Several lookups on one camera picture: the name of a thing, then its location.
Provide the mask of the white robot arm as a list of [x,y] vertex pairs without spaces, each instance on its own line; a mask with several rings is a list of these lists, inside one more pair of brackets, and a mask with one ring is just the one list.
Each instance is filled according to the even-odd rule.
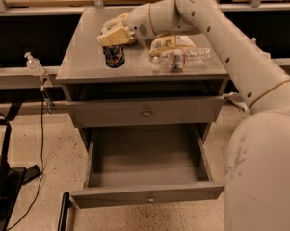
[[290,231],[290,76],[227,17],[215,0],[164,0],[107,21],[105,46],[165,33],[202,32],[251,115],[226,154],[225,231]]

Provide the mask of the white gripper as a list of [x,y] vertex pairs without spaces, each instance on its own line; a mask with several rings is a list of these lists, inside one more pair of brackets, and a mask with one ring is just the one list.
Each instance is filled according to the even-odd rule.
[[150,21],[150,4],[134,8],[106,21],[97,37],[102,46],[132,44],[136,40],[149,40],[155,37]]

